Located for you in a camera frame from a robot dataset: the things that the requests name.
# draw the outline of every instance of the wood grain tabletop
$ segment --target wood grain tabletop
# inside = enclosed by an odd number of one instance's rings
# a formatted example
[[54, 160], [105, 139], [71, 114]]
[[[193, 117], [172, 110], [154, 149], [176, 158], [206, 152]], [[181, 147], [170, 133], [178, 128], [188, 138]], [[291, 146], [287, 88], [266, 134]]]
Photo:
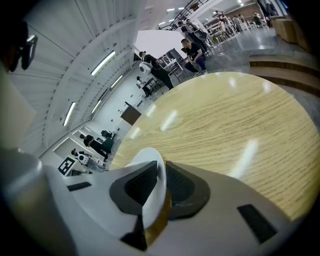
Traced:
[[239, 179], [291, 220], [308, 212], [320, 187], [320, 136], [304, 108], [260, 77], [212, 73], [155, 101], [123, 139], [110, 169], [142, 149], [165, 161]]

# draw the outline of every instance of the railing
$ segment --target railing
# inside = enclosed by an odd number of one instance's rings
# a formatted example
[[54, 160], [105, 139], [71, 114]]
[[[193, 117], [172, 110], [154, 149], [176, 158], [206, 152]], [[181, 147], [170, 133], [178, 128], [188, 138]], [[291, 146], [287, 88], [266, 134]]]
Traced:
[[174, 21], [170, 25], [159, 28], [159, 30], [175, 30], [178, 27], [178, 22], [184, 22], [190, 14], [199, 9], [200, 6], [208, 2], [209, 0], [191, 0], [186, 4], [183, 10], [174, 18]]

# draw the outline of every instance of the staircase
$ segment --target staircase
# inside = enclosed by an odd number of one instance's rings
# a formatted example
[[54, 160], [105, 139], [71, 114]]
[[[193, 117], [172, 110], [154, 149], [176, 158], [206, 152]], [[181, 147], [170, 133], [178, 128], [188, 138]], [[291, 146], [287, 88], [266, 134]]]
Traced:
[[315, 62], [284, 55], [251, 55], [249, 63], [252, 75], [320, 98], [320, 67]]

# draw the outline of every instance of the black shirt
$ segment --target black shirt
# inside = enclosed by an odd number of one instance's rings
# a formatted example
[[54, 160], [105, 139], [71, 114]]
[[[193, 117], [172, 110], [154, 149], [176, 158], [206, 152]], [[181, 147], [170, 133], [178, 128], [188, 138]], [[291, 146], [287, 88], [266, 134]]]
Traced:
[[188, 30], [187, 30], [187, 28], [186, 28], [186, 25], [183, 25], [183, 26], [181, 27], [181, 31], [182, 31], [183, 33], [188, 33]]
[[156, 58], [151, 56], [150, 54], [147, 54], [146, 56], [144, 56], [144, 58], [142, 58], [142, 61], [144, 62], [148, 62], [151, 63], [152, 67], [156, 70], [161, 69], [160, 64], [156, 63]]
[[[86, 138], [83, 140], [84, 145], [85, 145], [86, 147], [88, 147], [89, 142], [92, 141], [93, 138], [94, 138], [94, 137], [92, 137], [91, 135], [87, 135]], [[93, 149], [99, 149], [100, 146], [101, 146], [101, 144], [100, 144], [99, 142], [97, 142], [97, 141], [94, 140], [94, 141], [91, 143], [91, 146], [90, 146], [90, 147], [93, 148]]]
[[197, 43], [191, 43], [191, 49], [185, 48], [185, 52], [187, 56], [191, 57], [191, 60], [194, 60], [195, 57], [198, 55], [198, 51], [200, 50], [200, 46]]

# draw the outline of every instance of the backpack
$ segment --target backpack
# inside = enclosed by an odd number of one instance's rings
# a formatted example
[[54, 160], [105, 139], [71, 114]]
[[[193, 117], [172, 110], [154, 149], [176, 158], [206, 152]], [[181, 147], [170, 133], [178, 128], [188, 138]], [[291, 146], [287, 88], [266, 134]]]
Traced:
[[139, 65], [139, 68], [142, 73], [149, 75], [153, 67], [151, 63], [145, 62], [143, 58], [142, 62]]

